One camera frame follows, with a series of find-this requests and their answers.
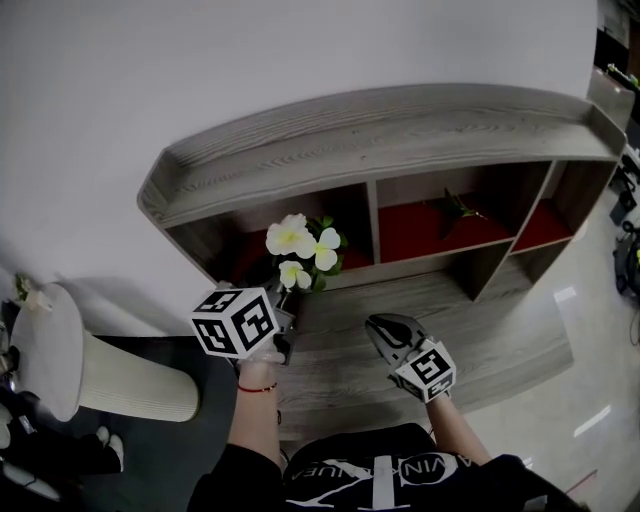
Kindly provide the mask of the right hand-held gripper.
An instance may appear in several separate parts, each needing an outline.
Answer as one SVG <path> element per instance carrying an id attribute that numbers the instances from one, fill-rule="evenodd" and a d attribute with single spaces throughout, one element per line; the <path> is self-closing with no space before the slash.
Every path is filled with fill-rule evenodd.
<path id="1" fill-rule="evenodd" d="M 414 318 L 395 313 L 370 315 L 366 332 L 386 362 L 388 377 L 423 403 L 449 394 L 456 365 L 441 341 Z"/>

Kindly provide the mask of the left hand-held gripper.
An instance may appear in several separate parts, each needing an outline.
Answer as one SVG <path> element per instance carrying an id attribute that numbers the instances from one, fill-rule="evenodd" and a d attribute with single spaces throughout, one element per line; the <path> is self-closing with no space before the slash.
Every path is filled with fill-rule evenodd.
<path id="1" fill-rule="evenodd" d="M 296 315 L 286 309 L 291 293 L 278 284 L 278 260 L 253 262 L 239 288 L 221 281 L 198 300 L 189 322 L 204 352 L 228 360 L 266 360 L 287 365 L 296 337 Z"/>

